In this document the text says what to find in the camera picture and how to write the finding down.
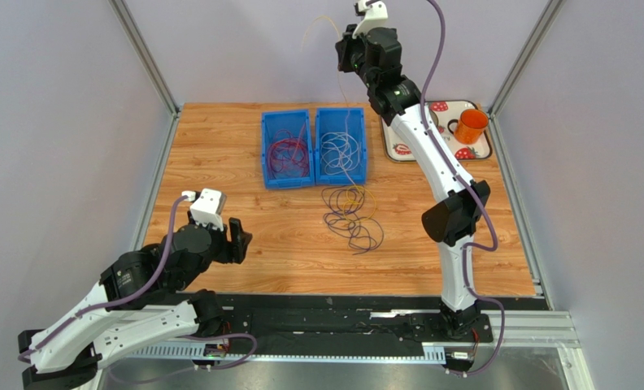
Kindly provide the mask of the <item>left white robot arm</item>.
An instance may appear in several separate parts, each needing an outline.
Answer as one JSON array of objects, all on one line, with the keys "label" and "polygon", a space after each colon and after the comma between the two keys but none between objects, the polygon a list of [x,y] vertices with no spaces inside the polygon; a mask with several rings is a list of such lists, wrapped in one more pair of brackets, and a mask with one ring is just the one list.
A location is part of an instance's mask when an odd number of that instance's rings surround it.
[{"label": "left white robot arm", "polygon": [[171,338],[219,339],[226,332],[215,292],[185,293],[213,262],[244,261],[253,239],[239,219],[194,221],[161,242],[124,253],[87,296],[47,329],[18,336],[25,389],[73,389],[124,356]]}]

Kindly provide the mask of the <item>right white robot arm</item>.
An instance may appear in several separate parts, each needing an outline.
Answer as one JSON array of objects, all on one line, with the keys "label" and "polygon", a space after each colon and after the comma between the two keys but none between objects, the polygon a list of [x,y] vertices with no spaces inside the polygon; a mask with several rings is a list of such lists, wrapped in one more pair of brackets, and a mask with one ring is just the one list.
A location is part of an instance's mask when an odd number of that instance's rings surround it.
[{"label": "right white robot arm", "polygon": [[403,75],[396,30],[379,27],[357,33],[356,28],[348,25],[335,45],[338,69],[359,76],[372,109],[407,144],[429,183],[436,204],[422,214],[421,222],[440,255],[441,328],[450,338],[466,335],[480,315],[470,285],[470,245],[490,187],[484,180],[476,182],[450,154],[425,111],[419,88]]}]

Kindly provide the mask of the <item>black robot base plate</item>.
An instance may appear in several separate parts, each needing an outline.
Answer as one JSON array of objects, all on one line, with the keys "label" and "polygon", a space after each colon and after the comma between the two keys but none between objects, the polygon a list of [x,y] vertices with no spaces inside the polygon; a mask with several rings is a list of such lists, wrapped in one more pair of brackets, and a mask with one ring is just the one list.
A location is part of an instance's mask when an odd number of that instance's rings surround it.
[{"label": "black robot base plate", "polygon": [[461,331],[450,332],[437,296],[344,296],[220,293],[226,328],[249,333],[262,343],[305,340],[363,340],[387,343],[464,343],[486,345],[498,339],[494,325],[481,314]]}]

